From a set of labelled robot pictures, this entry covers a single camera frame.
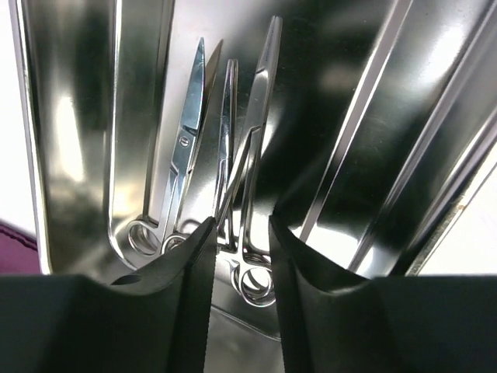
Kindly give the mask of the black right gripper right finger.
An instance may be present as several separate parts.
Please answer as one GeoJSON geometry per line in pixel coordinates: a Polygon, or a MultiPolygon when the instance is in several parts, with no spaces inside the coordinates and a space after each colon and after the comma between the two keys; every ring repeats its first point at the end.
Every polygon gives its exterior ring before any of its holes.
{"type": "Polygon", "coordinates": [[[269,219],[287,372],[494,372],[493,276],[352,273],[269,219]]]}

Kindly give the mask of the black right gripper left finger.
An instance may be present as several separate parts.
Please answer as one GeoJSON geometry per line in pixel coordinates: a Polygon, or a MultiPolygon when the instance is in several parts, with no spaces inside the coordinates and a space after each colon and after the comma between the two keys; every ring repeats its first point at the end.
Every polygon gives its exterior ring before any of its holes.
{"type": "Polygon", "coordinates": [[[133,273],[1,279],[3,372],[201,372],[216,221],[133,273]]]}

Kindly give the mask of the steel surgical scissors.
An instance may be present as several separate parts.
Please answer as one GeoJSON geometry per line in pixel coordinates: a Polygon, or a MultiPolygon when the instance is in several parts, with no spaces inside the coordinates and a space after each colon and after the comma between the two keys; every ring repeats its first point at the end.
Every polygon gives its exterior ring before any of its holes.
{"type": "Polygon", "coordinates": [[[219,41],[210,58],[206,58],[204,38],[201,38],[197,45],[172,157],[167,168],[158,222],[136,218],[127,225],[130,246],[143,256],[160,256],[168,250],[170,241],[177,240],[174,234],[198,155],[198,143],[221,59],[222,46],[223,42],[219,41]]]}

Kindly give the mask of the steel forceps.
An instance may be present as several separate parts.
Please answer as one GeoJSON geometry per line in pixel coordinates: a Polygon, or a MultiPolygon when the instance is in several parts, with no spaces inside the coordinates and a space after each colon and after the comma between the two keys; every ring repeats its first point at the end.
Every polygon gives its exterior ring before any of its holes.
{"type": "MultiPolygon", "coordinates": [[[[233,166],[235,123],[238,90],[238,60],[229,59],[224,80],[224,91],[221,104],[219,124],[217,179],[215,184],[213,212],[217,213],[228,188],[229,176],[233,166]]],[[[217,232],[224,237],[222,249],[235,251],[235,234],[233,225],[233,209],[229,205],[226,215],[219,222],[217,232]]]]}
{"type": "Polygon", "coordinates": [[[252,251],[250,230],[269,102],[280,55],[282,28],[282,18],[273,16],[256,65],[233,168],[221,206],[216,212],[217,223],[224,223],[238,190],[243,189],[238,241],[219,246],[217,257],[228,263],[230,281],[235,291],[247,304],[256,308],[268,307],[276,301],[270,262],[262,254],[252,251]]]}

